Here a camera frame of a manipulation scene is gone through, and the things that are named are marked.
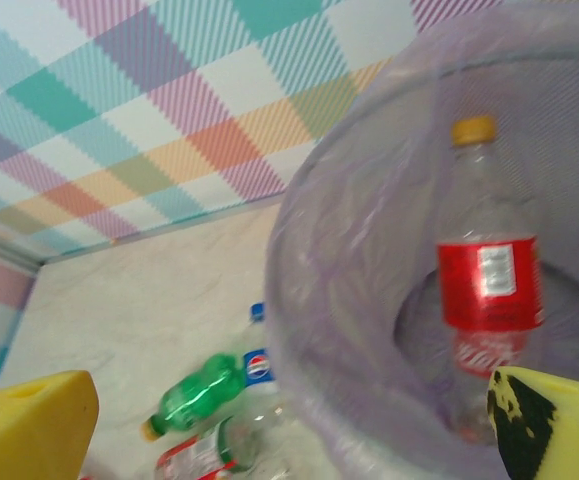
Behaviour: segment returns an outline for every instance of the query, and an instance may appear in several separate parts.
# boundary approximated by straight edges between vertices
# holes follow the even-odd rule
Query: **white floor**
[[[138,427],[162,393],[226,350],[262,298],[277,206],[257,209],[45,266],[0,386],[89,370],[100,417],[86,468],[96,480],[149,478],[175,442],[146,444]],[[308,475],[338,478],[305,429]]]

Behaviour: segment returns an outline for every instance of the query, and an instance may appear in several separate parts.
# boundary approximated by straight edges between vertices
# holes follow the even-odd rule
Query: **yellow sponge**
[[[0,480],[74,480],[98,419],[88,372],[0,390]]]
[[[487,408],[512,480],[579,479],[579,382],[500,367]]]

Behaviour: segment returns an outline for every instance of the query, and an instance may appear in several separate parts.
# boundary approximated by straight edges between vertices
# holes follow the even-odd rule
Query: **purple mesh bin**
[[[544,370],[579,379],[579,3],[508,5],[423,33],[298,171],[267,263],[281,387],[345,478],[504,479],[494,447],[446,426],[434,231],[450,127],[491,113],[536,222]]]

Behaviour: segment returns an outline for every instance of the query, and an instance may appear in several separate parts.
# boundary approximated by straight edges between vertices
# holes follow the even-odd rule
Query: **green bottle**
[[[244,373],[236,357],[218,353],[162,396],[158,411],[142,425],[143,436],[153,441],[169,430],[190,430],[244,388]]]

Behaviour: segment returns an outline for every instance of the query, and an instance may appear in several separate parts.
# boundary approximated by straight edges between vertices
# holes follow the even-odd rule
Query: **plastic bottle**
[[[158,411],[142,425],[145,439],[153,441],[169,430],[188,431],[233,400],[244,388],[244,375],[234,355],[218,353],[202,368],[171,387]]]
[[[542,307],[536,233],[505,183],[490,116],[452,131],[453,185],[437,237],[443,318],[453,328],[453,421],[470,442],[493,443],[488,378],[501,365],[534,367]]]
[[[254,465],[258,441],[249,424],[228,417],[202,435],[165,452],[156,463],[156,480],[218,480]]]
[[[245,391],[244,414],[255,430],[273,428],[285,416],[280,396],[266,351],[264,304],[256,303],[250,310],[251,323],[242,340]]]

